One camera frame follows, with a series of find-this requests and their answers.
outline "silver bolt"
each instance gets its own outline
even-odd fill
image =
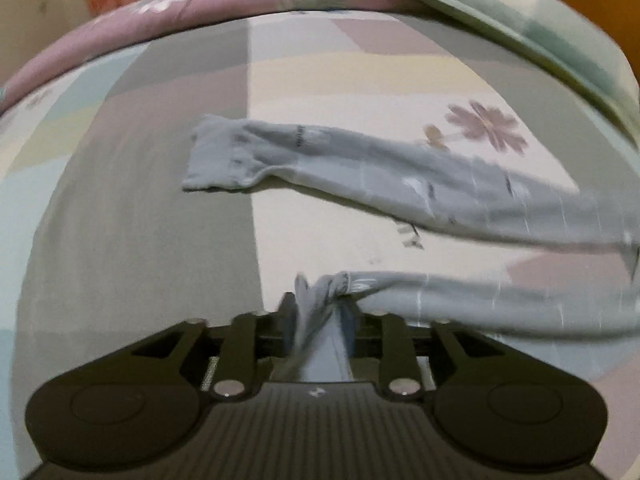
[[[420,391],[420,383],[407,377],[401,377],[391,381],[389,383],[389,389],[398,395],[413,395]]]
[[[213,391],[222,397],[235,397],[244,392],[244,384],[235,379],[225,379],[214,384]]]

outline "pillow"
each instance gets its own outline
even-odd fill
[[[422,0],[553,73],[640,144],[638,82],[620,47],[559,0]]]

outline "pastel patchwork bedsheet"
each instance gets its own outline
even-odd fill
[[[300,271],[311,281],[398,270],[548,290],[630,283],[628,254],[433,234],[279,182],[182,192],[185,125],[205,113],[430,144],[566,189],[640,189],[637,152],[562,83],[439,14],[392,10],[188,28],[85,62],[4,113],[0,478],[39,462],[23,420],[39,384],[184,318],[225,324],[274,309]],[[594,463],[635,478],[636,340],[522,345],[593,381],[609,407]]]

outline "pink flower print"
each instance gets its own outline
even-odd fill
[[[498,152],[506,152],[511,148],[514,152],[524,154],[528,146],[523,137],[513,133],[518,121],[505,115],[498,108],[485,108],[477,101],[469,101],[473,111],[457,105],[449,105],[450,114],[446,120],[462,127],[462,136],[469,140],[489,140]]]
[[[444,136],[442,135],[442,132],[433,124],[428,124],[424,127],[424,135],[427,137],[427,144],[432,148],[449,151],[449,148],[443,142]]]

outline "pink fabric patch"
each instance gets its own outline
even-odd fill
[[[246,101],[246,70],[246,66],[235,66],[191,74],[112,96],[100,106],[91,131],[102,136],[127,135],[140,128],[160,132],[179,128],[202,114],[220,114]]]
[[[157,6],[145,12],[136,10],[138,4],[121,7],[71,31],[18,70],[5,86],[0,114],[37,87],[89,59],[191,27],[279,12],[282,1],[175,0],[165,9]],[[105,8],[117,5],[115,0],[104,2]],[[347,0],[344,8],[415,13],[424,6],[418,0]]]
[[[617,252],[588,254],[549,250],[508,267],[511,285],[563,290],[584,285],[629,286],[631,278]]]
[[[594,465],[608,478],[621,478],[638,457],[640,442],[640,356],[594,383],[607,403],[609,421]]]
[[[451,54],[425,35],[401,22],[370,22],[369,20],[334,20],[334,24],[349,36],[363,52],[386,56],[411,54]]]

